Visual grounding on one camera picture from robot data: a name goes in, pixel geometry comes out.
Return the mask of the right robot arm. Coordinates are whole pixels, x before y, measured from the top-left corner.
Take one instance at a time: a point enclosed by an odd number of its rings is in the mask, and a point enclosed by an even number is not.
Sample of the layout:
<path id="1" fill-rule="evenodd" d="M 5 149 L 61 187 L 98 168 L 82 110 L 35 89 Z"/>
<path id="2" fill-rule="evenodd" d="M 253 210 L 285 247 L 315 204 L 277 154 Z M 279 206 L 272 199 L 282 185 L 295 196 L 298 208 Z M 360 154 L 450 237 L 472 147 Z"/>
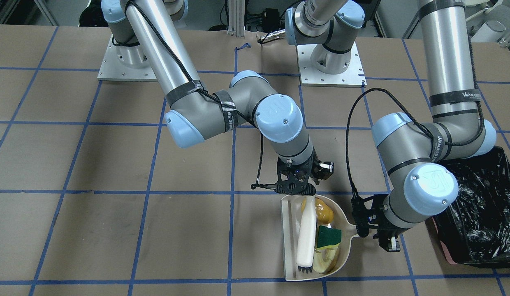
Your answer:
<path id="1" fill-rule="evenodd" d="M 165 123 L 178 147 L 195 146 L 248 123 L 278 155 L 276 183 L 256 180 L 252 189 L 314 196 L 315 185 L 332 176 L 334 164 L 318 159 L 299 106 L 258 73 L 241 71 L 228 89 L 207 90 L 165 1 L 103 0 L 101 9 L 114 46 L 138 47 L 139 63 L 150 66 L 155 74 L 169 106 Z"/>

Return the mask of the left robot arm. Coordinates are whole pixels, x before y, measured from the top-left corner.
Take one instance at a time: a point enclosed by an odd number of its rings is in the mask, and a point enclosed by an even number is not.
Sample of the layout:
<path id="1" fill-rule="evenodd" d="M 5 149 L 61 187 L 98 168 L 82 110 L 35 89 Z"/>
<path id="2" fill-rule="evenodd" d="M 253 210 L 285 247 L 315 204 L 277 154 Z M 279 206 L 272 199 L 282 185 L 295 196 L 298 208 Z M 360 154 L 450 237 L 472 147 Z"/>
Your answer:
<path id="1" fill-rule="evenodd" d="M 350 0 L 306 0 L 289 8 L 285 31 L 290 45 L 319 45 L 315 67 L 336 74 L 342 57 L 350 52 L 354 32 L 363 18 L 347 17 Z M 462 0 L 419 0 L 415 19 L 424 33 L 432 123 L 419 123 L 399 101 L 401 113 L 383 116 L 372 126 L 372 137 L 388 171 L 394 189 L 388 195 L 372 196 L 372 209 L 365 208 L 350 176 L 352 215 L 360 237 L 377 229 L 374 239 L 387 252 L 398 252 L 398 235 L 433 215 L 443 212 L 458 195 L 456 177 L 437 162 L 486 154 L 496 142 L 496 131 L 484 119 L 481 93 L 475 79 L 471 41 L 468 37 Z M 310 160 L 292 165 L 291 159 L 278 161 L 278 171 L 291 185 L 292 195 L 312 195 L 307 183 L 330 175 L 331 169 Z"/>

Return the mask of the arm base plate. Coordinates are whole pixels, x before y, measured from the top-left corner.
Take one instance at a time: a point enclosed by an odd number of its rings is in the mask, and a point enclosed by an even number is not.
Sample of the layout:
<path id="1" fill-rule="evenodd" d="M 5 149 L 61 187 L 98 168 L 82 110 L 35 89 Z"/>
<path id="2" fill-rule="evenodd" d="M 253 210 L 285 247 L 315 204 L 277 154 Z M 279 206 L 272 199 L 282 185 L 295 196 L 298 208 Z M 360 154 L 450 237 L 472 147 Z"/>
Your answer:
<path id="1" fill-rule="evenodd" d="M 115 44 L 111 36 L 97 75 L 99 80 L 157 82 L 142 45 L 128 47 Z"/>
<path id="2" fill-rule="evenodd" d="M 358 47 L 336 54 L 322 44 L 297 46 L 297 61 L 303 86 L 364 87 L 367 85 Z"/>

